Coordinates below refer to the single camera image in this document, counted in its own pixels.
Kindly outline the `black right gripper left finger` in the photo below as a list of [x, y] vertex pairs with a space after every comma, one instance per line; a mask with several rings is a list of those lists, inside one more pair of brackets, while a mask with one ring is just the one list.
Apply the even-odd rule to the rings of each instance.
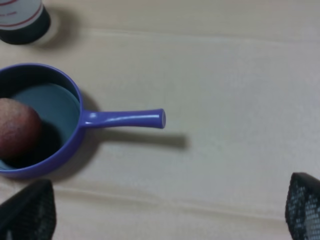
[[57, 224], [53, 184], [39, 179], [0, 205], [2, 240], [51, 240]]

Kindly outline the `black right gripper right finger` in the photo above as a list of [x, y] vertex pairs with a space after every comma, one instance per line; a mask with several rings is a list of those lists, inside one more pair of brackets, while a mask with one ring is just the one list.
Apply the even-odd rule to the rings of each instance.
[[285, 221], [293, 240], [320, 238], [320, 180], [304, 172], [291, 175]]

